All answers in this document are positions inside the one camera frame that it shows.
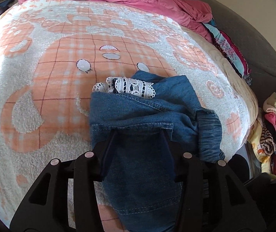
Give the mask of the blue denim lace-hem pants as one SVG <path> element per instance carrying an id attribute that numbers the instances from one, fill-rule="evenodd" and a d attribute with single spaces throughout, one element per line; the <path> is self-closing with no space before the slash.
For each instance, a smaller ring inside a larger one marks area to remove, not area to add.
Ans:
<path id="1" fill-rule="evenodd" d="M 137 71 L 93 87 L 93 145 L 117 131 L 116 151 L 103 182 L 108 200 L 129 231 L 171 231 L 182 186 L 167 172 L 161 132 L 200 160 L 224 158 L 217 114 L 203 108 L 184 75 L 164 78 Z"/>

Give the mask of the basket of folded clothes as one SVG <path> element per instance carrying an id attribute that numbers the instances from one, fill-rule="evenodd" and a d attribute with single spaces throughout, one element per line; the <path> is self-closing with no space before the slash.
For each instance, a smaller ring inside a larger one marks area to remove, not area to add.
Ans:
<path id="1" fill-rule="evenodd" d="M 259 162 L 259 172 L 276 176 L 276 93 L 272 93 L 259 109 L 249 138 L 251 151 Z"/>

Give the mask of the grey headboard cushion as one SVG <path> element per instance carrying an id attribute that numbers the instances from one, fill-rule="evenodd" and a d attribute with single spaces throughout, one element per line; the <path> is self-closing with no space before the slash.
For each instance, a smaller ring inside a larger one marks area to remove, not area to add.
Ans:
<path id="1" fill-rule="evenodd" d="M 276 92 L 276 51 L 250 23 L 216 0 L 201 0 L 212 9 L 217 28 L 223 30 L 243 54 L 251 69 L 246 82 L 261 106 Z"/>

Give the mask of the colourful patterned pillow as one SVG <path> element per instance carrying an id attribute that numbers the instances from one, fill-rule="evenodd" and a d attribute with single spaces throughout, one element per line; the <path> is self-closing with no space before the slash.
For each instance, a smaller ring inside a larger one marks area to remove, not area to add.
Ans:
<path id="1" fill-rule="evenodd" d="M 209 23 L 204 23 L 204 26 L 212 35 L 214 45 L 223 54 L 223 56 L 229 61 L 236 73 L 245 80 L 248 85 L 252 84 L 252 78 L 250 77 L 251 69 L 248 66 L 247 61 L 238 49 L 238 47 L 232 42 L 230 37 L 219 30 L 215 26 Z"/>

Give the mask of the white orange floral blanket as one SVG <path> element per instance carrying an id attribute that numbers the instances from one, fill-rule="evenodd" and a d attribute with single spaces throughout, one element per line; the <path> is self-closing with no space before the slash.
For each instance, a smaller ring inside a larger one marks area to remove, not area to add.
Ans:
<path id="1" fill-rule="evenodd" d="M 218 115 L 230 159 L 249 117 L 207 53 L 171 18 L 119 4 L 29 0 L 0 16 L 0 220 L 13 214 L 41 170 L 90 147 L 92 87 L 136 71 L 185 75 Z"/>

